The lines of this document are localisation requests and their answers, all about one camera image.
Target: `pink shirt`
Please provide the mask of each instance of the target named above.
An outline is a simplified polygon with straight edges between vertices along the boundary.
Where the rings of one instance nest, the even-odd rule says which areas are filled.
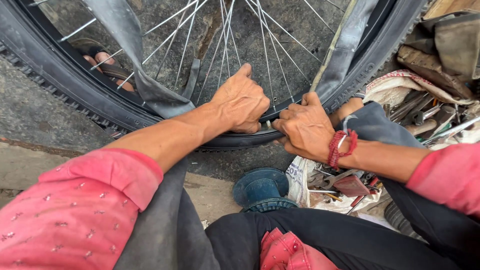
[[[480,217],[479,158],[480,144],[438,150],[407,187]],[[43,173],[0,210],[0,269],[112,269],[162,179],[154,160],[125,149],[95,150]],[[265,234],[260,257],[261,269],[337,269],[278,229]]]

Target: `man's left hand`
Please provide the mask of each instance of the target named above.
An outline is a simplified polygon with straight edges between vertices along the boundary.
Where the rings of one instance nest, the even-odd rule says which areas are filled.
[[[230,130],[252,134],[260,130],[258,120],[270,106],[270,99],[252,77],[252,66],[244,64],[217,90],[211,104],[221,108]]]

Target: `black rim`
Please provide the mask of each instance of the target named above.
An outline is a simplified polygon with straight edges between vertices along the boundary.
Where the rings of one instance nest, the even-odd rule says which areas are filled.
[[[117,85],[110,81],[105,75],[101,72],[94,69],[90,71],[91,66],[84,60],[82,55],[74,49],[68,41],[58,42],[63,36],[60,32],[53,26],[53,24],[49,21],[49,19],[43,14],[43,12],[39,9],[38,6],[29,6],[29,4],[33,3],[32,0],[16,0],[22,10],[27,14],[27,16],[32,20],[32,22],[40,29],[44,35],[52,42],[53,46],[56,47],[62,54],[64,54],[68,59],[70,59],[79,69],[81,72],[87,74],[89,77],[94,79],[98,85],[100,86],[103,91],[108,91],[109,94],[113,94],[121,99],[121,101],[126,102],[130,105],[135,106],[139,110],[143,110],[145,113],[150,114],[161,120],[162,118],[157,115],[148,105],[144,104],[141,97],[132,94],[126,90],[120,89],[117,90]],[[376,5],[375,9],[373,10],[368,25],[364,31],[364,34],[361,38],[360,45],[355,53],[354,59],[350,66],[352,69],[358,61],[361,59],[362,55],[364,54],[365,50],[368,49],[369,45],[374,42],[374,37],[378,34],[380,29],[382,28],[385,20],[388,18],[396,0],[381,0]],[[303,90],[293,96],[296,103],[301,101],[301,96],[307,93],[308,90]],[[275,111],[273,108],[270,108],[261,118],[260,122],[265,122],[267,120],[274,119],[278,117],[278,114],[281,110],[284,110],[291,104],[290,99],[279,103],[276,105],[277,110]],[[261,133],[257,133],[255,135],[239,135],[239,134],[228,134],[230,136],[256,136],[256,135],[264,135],[265,133],[276,132],[275,130],[268,130],[263,131]]]

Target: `man's right hand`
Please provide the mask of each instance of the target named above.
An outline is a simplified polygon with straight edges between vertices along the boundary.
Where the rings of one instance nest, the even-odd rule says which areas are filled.
[[[280,112],[272,126],[286,136],[278,139],[285,150],[310,160],[327,162],[335,130],[317,93],[302,96],[301,105],[292,103]]]

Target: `spoke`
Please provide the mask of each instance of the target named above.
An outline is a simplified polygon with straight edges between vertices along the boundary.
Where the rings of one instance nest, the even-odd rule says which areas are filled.
[[[41,0],[41,1],[38,1],[38,2],[35,2],[35,3],[31,3],[31,4],[28,5],[28,6],[30,6],[30,7],[35,7],[35,6],[38,6],[38,5],[41,4],[41,3],[45,3],[46,1],[48,1],[48,0]]]
[[[223,2],[223,10],[225,11],[225,14],[228,14],[227,8],[225,7],[225,2]],[[240,68],[241,62],[240,62],[239,52],[237,51],[237,45],[235,44],[235,38],[233,37],[233,31],[232,31],[232,28],[230,27],[231,21],[232,21],[232,17],[230,17],[230,19],[228,20],[228,29],[230,30],[230,35],[232,36],[233,47],[235,48],[235,53],[237,54],[237,59],[239,61],[239,68]]]
[[[195,14],[199,8],[197,8],[198,6],[198,2],[199,0],[194,0],[192,3],[190,3],[189,5],[187,5],[186,7],[182,8],[181,10],[179,10],[177,13],[173,14],[172,16],[170,16],[168,19],[164,20],[163,22],[155,25],[152,29],[148,30],[147,32],[145,32],[145,34],[143,34],[143,37],[146,36],[147,34],[151,33],[153,30],[159,28],[160,26],[162,26],[163,24],[165,24],[166,22],[168,22],[169,20],[171,20],[173,17],[177,16],[178,14],[180,14],[182,11],[186,10],[187,8],[189,8],[190,6],[192,6],[193,4],[196,4],[195,6],[195,11],[193,12],[193,14]],[[113,55],[110,55],[107,59],[103,60],[102,62],[98,63],[97,65],[93,66],[93,68],[91,68],[90,70],[94,70],[95,68],[97,68],[99,65],[105,63],[106,61],[108,61],[110,58],[112,58],[114,55],[122,52],[123,49],[120,49],[119,51],[117,51],[116,53],[114,53]]]
[[[268,23],[264,13],[263,13],[263,20],[265,21],[265,25],[268,29]],[[290,98],[292,99],[292,102],[295,103],[295,100],[293,99],[293,96],[292,96],[292,92],[290,91],[290,87],[288,86],[287,78],[285,77],[285,73],[283,72],[282,63],[280,62],[280,57],[278,56],[278,53],[276,51],[275,43],[273,43],[273,38],[272,38],[272,34],[270,34],[270,31],[268,31],[268,35],[270,36],[270,41],[272,41],[272,46],[275,51],[276,59],[278,60],[278,65],[280,65],[280,70],[282,71],[283,78],[285,79],[285,84],[287,85],[288,93],[290,94]]]
[[[170,36],[168,36],[167,39],[165,39],[165,40],[162,42],[162,44],[160,44],[160,46],[158,46],[158,47],[145,59],[145,61],[142,62],[142,64],[145,64],[159,49],[161,49],[161,48],[163,47],[163,45],[165,45],[165,43],[166,43],[167,41],[169,41],[169,40],[175,35],[175,33],[176,33],[186,22],[187,22],[188,20],[190,20],[190,18],[192,18],[193,15],[194,15],[201,7],[203,7],[203,5],[205,5],[205,3],[207,3],[207,1],[208,1],[208,0],[203,1],[203,2],[200,4],[200,6],[198,6],[198,8],[196,8],[196,9],[193,11],[193,13],[190,14],[190,15],[185,19],[185,21],[183,21],[183,22],[179,25],[179,27],[178,27],[175,31],[173,31],[173,33],[171,33]],[[121,87],[123,86],[123,84],[125,84],[125,83],[133,76],[133,74],[135,74],[135,72],[132,72],[132,74],[130,74],[130,75],[125,79],[125,81],[124,81],[123,83],[121,83],[121,84],[119,85],[119,87],[117,87],[117,90],[121,89]]]
[[[253,0],[250,0],[250,2],[257,6],[257,4],[253,1]],[[303,44],[300,43],[300,41],[298,41],[294,36],[292,36],[292,34],[290,34],[287,30],[285,30],[276,20],[274,20],[272,17],[270,17],[270,15],[268,15],[268,13],[266,13],[265,11],[263,11],[263,14],[265,16],[267,16],[270,20],[272,20],[272,22],[274,22],[278,27],[280,27],[280,29],[282,29],[287,35],[289,35],[293,40],[295,40],[295,42],[297,42],[300,46],[302,46],[302,48],[304,48],[310,55],[312,55],[316,60],[318,60],[320,63],[323,63],[320,59],[318,59],[314,54],[312,54],[312,52],[310,52],[309,49],[307,49]]]
[[[170,44],[168,45],[167,52],[165,52],[165,56],[163,57],[162,62],[160,62],[160,66],[158,67],[158,71],[156,72],[156,75],[155,75],[155,80],[158,78],[158,75],[160,74],[160,70],[162,69],[163,64],[165,63],[165,59],[167,58],[168,52],[170,51],[170,48],[172,47],[173,41],[175,41],[175,38],[177,37],[178,29],[180,27],[181,22],[183,21],[183,18],[185,17],[185,13],[187,13],[187,10],[185,10],[180,17],[179,25],[177,26],[177,30],[175,31],[175,34],[173,35],[173,38],[170,41]]]
[[[195,5],[195,10],[197,9],[198,7],[198,1]],[[188,35],[187,35],[187,40],[185,41],[185,47],[183,47],[183,54],[181,55],[181,60],[180,60],[180,65],[179,65],[179,71],[177,73],[177,79],[175,79],[175,86],[174,86],[174,89],[177,89],[177,83],[179,81],[179,77],[180,77],[180,70],[181,70],[181,65],[183,63],[183,57],[185,57],[185,52],[187,51],[187,45],[188,45],[188,40],[190,38],[190,33],[192,32],[192,27],[193,27],[193,22],[195,20],[195,12],[193,12],[193,17],[192,17],[192,22],[190,23],[190,28],[188,29]]]
[[[327,22],[315,11],[315,9],[313,9],[313,7],[307,2],[307,0],[303,0],[305,1],[305,3],[307,3],[307,5],[313,10],[313,12],[315,12],[315,14],[317,14],[317,16],[320,18],[320,20],[322,20],[322,22],[328,27],[328,29],[330,29],[330,31],[332,31],[332,33],[335,34],[335,31],[333,31],[332,28],[330,28],[330,26],[328,26]]]
[[[220,66],[220,75],[218,76],[218,85],[217,89],[220,88],[220,81],[222,79],[222,69],[223,69],[223,60],[225,59],[225,53],[227,52],[227,47],[223,50],[223,58],[222,58],[222,65]]]
[[[222,14],[222,24],[225,24],[225,19],[223,17],[223,0],[220,0],[220,14]],[[227,48],[227,45],[228,45],[228,31],[227,33],[225,34],[225,32],[223,32],[223,39],[225,40],[225,49],[224,49],[224,56],[223,58],[225,58],[225,54],[227,54],[227,68],[228,68],[228,76],[230,77],[230,63],[228,62],[228,48]],[[219,76],[219,79],[218,81],[220,81],[220,78],[222,77],[222,69],[220,68],[220,76]]]
[[[63,37],[61,40],[59,40],[59,42],[63,42],[69,38],[71,38],[73,35],[75,35],[76,33],[82,31],[85,27],[91,25],[94,21],[96,21],[96,18],[93,18],[92,20],[90,20],[90,22],[82,25],[80,28],[78,28],[77,30],[73,31],[70,35],[66,36],[66,37]]]
[[[330,1],[330,0],[325,0],[325,1],[329,2],[330,4],[332,4],[333,6],[335,6],[336,8],[338,8],[338,9],[340,9],[341,11],[345,12],[344,9],[342,9],[341,7],[335,5],[335,3],[333,3],[332,1]]]
[[[255,9],[252,7],[252,5],[250,5],[250,3],[248,2],[248,0],[245,0],[245,2],[247,3],[247,5],[251,8],[253,14],[255,14],[257,17],[258,17],[258,14],[257,12],[255,11]],[[301,69],[298,67],[298,65],[295,63],[295,61],[290,57],[290,55],[288,54],[287,50],[285,50],[285,48],[282,46],[282,44],[280,43],[280,41],[278,41],[278,39],[275,37],[275,35],[272,33],[272,31],[270,31],[270,29],[268,29],[268,27],[266,27],[267,30],[268,30],[268,33],[270,34],[271,37],[273,37],[273,39],[280,45],[280,48],[282,48],[282,50],[285,52],[285,54],[288,56],[288,58],[290,58],[290,60],[292,61],[292,63],[297,67],[297,69],[300,71],[300,73],[303,75],[303,77],[307,80],[307,82],[312,85],[312,83],[310,82],[310,80],[307,78],[307,76],[305,76],[305,74],[303,74],[303,72],[301,71]]]
[[[232,1],[232,4],[230,5],[230,11],[229,11],[228,14],[227,14],[227,19],[232,16],[232,10],[233,10],[233,4],[234,4],[234,3],[235,3],[235,0],[233,0],[233,1]],[[223,25],[222,33],[225,32],[225,26],[227,26],[227,25]],[[216,52],[218,51],[218,47],[220,46],[221,41],[222,41],[222,37],[220,37],[220,38],[218,39],[218,43],[217,43],[217,45],[216,45],[215,52],[214,52],[213,57],[212,57],[212,61],[210,62],[210,66],[208,67],[207,74],[205,75],[204,84],[202,85],[202,88],[200,89],[200,93],[198,94],[197,104],[198,104],[198,102],[200,101],[200,97],[202,96],[202,92],[203,92],[203,90],[204,90],[204,88],[205,88],[205,84],[206,84],[206,82],[207,82],[208,75],[210,74],[210,71],[212,70],[213,61],[215,60]]]
[[[272,79],[270,78],[270,67],[268,65],[268,54],[267,54],[267,46],[265,44],[265,34],[264,34],[264,26],[263,26],[263,20],[262,20],[262,7],[260,6],[260,0],[257,0],[257,9],[258,9],[258,19],[260,20],[260,29],[262,31],[262,40],[264,41],[264,51],[265,51],[265,61],[267,63],[267,72],[268,72],[268,81],[270,83],[270,92],[272,93],[272,104],[273,104],[273,110],[276,111],[275,108],[275,101],[273,101],[273,89],[272,89]]]
[[[112,57],[114,57],[115,55],[121,53],[122,51],[123,51],[123,49],[120,49],[120,50],[116,51],[114,54],[110,55],[107,59],[105,59],[105,60],[103,60],[102,62],[100,62],[100,63],[96,64],[95,66],[93,66],[93,67],[90,69],[90,71],[96,69],[99,65],[107,62],[110,58],[112,58]]]
[[[181,10],[179,10],[177,13],[173,14],[172,16],[170,16],[168,19],[164,20],[163,22],[155,25],[152,29],[148,30],[145,32],[145,35],[149,34],[150,32],[152,32],[153,30],[159,28],[160,26],[164,25],[166,22],[168,22],[169,20],[171,20],[173,17],[177,16],[178,14],[180,14],[182,11],[186,10],[187,8],[189,8],[190,6],[192,6],[193,4],[195,4],[196,2],[198,2],[199,0],[194,0],[192,3],[186,5],[184,8],[182,8]]]

